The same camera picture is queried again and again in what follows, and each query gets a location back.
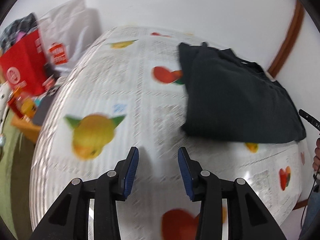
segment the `plastic bag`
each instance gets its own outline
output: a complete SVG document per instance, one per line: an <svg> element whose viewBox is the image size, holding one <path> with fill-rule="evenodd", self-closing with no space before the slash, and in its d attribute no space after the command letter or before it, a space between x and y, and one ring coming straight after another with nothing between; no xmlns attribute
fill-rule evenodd
<svg viewBox="0 0 320 240"><path fill-rule="evenodd" d="M71 72L95 40L85 0L71 0L50 10L38 25L45 54L61 76Z"/></svg>

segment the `red container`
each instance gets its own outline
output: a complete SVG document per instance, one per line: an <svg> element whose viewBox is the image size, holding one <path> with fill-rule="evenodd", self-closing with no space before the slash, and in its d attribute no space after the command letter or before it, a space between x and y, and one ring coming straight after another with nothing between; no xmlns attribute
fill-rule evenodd
<svg viewBox="0 0 320 240"><path fill-rule="evenodd" d="M46 63L38 30L24 36L0 57L3 73L12 89L21 86L33 96L45 92Z"/></svg>

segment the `yellow fruit print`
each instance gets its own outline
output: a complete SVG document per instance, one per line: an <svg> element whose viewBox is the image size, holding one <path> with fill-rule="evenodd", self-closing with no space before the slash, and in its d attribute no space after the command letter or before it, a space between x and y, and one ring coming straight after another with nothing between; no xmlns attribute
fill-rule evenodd
<svg viewBox="0 0 320 240"><path fill-rule="evenodd" d="M137 40L111 43L111 48L112 49L123 49L123 48L128 47L129 45L133 44L135 41L137 41Z"/></svg>
<svg viewBox="0 0 320 240"><path fill-rule="evenodd" d="M259 149L259 144L257 143L244 143L250 152L256 153Z"/></svg>
<svg viewBox="0 0 320 240"><path fill-rule="evenodd" d="M90 114L83 119L66 115L64 119L73 129L72 151L81 160L96 158L103 147L112 141L115 128L125 115L109 118L102 114Z"/></svg>

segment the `black cable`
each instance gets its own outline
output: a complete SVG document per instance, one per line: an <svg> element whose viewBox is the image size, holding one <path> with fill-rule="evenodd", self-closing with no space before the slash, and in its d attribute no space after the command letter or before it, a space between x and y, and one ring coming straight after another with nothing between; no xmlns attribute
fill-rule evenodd
<svg viewBox="0 0 320 240"><path fill-rule="evenodd" d="M317 176L318 176L318 174L319 174L319 171L320 171L320 164L319 164L319 166L318 166L318 170L317 170L317 173L316 173L316 175L314 176L314 182L313 182L313 185L312 185L312 188L311 188L311 190L310 190L310 194L309 194L309 196L308 196L308 202L309 202L309 198L310 198L310 196L311 196L311 193L312 193L312 190L313 190L313 187L315 186L315 184L316 184L316 180L317 180ZM304 215L304 212L305 212L305 210L306 210L306 207L307 207L307 205L305 205L304 206L304 208L303 208L303 212L302 212L302 216L301 216L301 221L300 221L300 228L302 229L302 220L303 220L303 215Z"/></svg>

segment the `dark clothing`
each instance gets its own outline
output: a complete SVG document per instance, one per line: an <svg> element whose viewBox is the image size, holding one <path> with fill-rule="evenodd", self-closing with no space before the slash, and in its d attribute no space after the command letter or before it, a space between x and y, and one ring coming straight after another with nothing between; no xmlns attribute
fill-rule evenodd
<svg viewBox="0 0 320 240"><path fill-rule="evenodd" d="M179 45L179 60L189 99L189 136L222 141L287 143L306 131L287 91L255 62L231 49Z"/></svg>

